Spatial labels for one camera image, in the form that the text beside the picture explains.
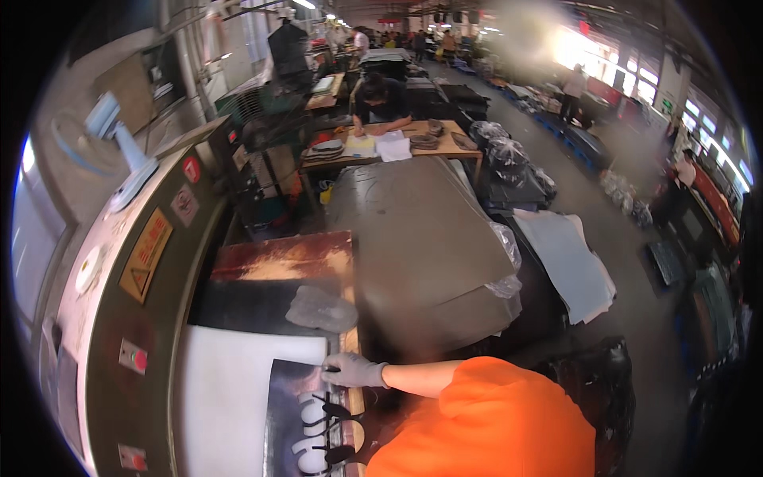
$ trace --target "yellow warning sticker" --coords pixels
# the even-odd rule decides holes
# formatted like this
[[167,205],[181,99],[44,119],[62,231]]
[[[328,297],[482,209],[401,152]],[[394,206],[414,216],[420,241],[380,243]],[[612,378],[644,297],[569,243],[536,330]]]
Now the yellow warning sticker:
[[146,300],[156,264],[162,256],[164,246],[172,233],[172,225],[157,207],[148,223],[140,232],[127,265],[124,266],[119,286],[141,304]]

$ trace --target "red button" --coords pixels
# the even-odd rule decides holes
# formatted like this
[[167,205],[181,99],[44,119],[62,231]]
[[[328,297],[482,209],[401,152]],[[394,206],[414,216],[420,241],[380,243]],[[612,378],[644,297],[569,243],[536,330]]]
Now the red button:
[[147,356],[145,351],[136,351],[133,353],[133,363],[135,364],[135,367],[140,371],[144,371],[146,369],[146,362]]
[[146,470],[146,460],[142,456],[133,456],[133,467],[136,470]]

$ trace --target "factory floor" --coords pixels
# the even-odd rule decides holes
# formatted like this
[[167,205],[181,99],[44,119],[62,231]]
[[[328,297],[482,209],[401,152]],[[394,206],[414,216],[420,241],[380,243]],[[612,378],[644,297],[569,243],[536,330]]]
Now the factory floor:
[[481,80],[425,61],[430,78],[465,84],[491,98],[488,120],[501,123],[524,146],[559,189],[551,210],[576,214],[590,247],[601,257],[617,287],[612,308],[587,325],[573,327],[558,339],[538,343],[510,358],[530,365],[548,356],[594,344],[604,337],[626,338],[633,361],[636,418],[626,454],[626,476],[673,475],[681,460],[690,383],[673,330],[676,292],[663,292],[645,266],[644,246],[658,240],[653,229],[641,230],[624,216],[598,185],[595,172],[571,154],[531,116],[516,109]]

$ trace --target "gloved hand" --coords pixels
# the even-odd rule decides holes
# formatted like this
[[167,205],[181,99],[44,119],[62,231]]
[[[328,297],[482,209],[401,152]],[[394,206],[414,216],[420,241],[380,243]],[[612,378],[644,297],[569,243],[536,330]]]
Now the gloved hand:
[[[382,379],[382,369],[389,363],[371,363],[363,356],[355,353],[339,353],[324,359],[324,371],[320,377],[325,382],[346,388],[382,387],[389,389]],[[327,367],[338,368],[339,371],[327,371]]]

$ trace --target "white cutting board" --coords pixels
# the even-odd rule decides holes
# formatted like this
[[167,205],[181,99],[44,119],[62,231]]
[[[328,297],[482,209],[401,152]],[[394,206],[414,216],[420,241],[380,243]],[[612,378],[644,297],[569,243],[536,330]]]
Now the white cutting board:
[[184,329],[175,389],[175,452],[185,477],[262,475],[274,359],[320,365],[323,337]]

